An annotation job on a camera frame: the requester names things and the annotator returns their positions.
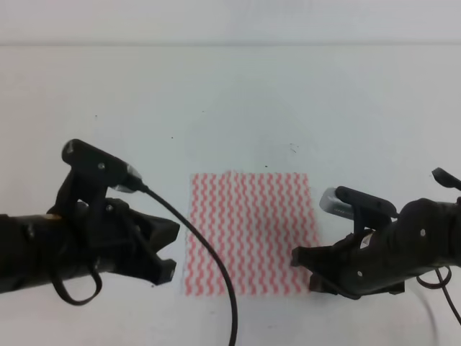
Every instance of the red and white striped cloth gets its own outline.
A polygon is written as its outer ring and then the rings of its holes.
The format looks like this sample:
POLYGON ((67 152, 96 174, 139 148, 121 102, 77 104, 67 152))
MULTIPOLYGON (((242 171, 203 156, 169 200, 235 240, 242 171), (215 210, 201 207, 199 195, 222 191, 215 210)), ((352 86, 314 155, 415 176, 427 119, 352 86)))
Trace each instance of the red and white striped cloth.
MULTIPOLYGON (((292 249, 318 245, 306 174, 194 174, 189 217, 220 255, 237 294, 308 291, 308 271, 290 267, 292 249)), ((183 289, 188 296, 226 293, 218 266, 190 232, 183 289)))

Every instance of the robotic arm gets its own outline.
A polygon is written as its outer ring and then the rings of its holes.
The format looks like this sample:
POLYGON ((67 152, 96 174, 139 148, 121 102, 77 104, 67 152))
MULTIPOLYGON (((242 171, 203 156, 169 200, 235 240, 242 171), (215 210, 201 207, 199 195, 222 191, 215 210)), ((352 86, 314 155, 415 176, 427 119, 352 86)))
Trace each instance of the robotic arm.
POLYGON ((79 140, 68 142, 62 157, 71 172, 46 215, 0 216, 0 293, 52 283, 64 301, 84 305, 102 288, 100 272, 155 285, 171 281, 175 261, 156 253, 176 240, 179 224, 105 197, 108 187, 136 190, 135 170, 79 140), (96 290, 76 301, 63 281, 84 275, 93 277, 96 290))
MULTIPOLYGON (((461 190, 461 182, 443 169, 433 175, 442 186, 461 190)), ((294 249, 292 265, 313 273, 310 289, 315 292, 350 299, 402 293, 409 278, 461 266, 460 203, 461 199, 457 203, 420 199, 407 204, 399 215, 386 200, 346 187, 327 190, 322 209, 353 220, 354 233, 330 247, 294 249)), ((450 277, 449 271, 444 282, 430 288, 444 287, 450 277)))

